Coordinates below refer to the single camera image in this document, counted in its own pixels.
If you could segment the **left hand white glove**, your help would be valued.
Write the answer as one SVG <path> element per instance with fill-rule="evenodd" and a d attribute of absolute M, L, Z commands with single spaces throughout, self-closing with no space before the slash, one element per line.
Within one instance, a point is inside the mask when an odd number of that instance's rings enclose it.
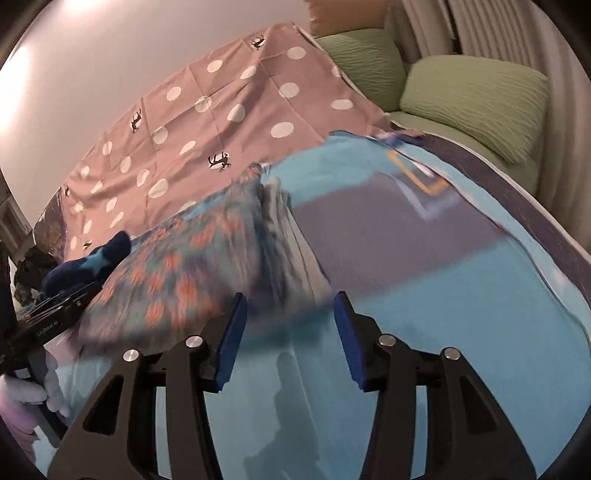
<path fill-rule="evenodd" d="M 45 404 L 50 412 L 63 417 L 70 415 L 56 373 L 55 357 L 44 351 L 47 373 L 41 385 L 8 375 L 1 376 L 1 418 L 26 457 L 35 463 L 33 444 L 38 439 L 35 429 L 39 422 L 29 412 L 30 405 Z"/>

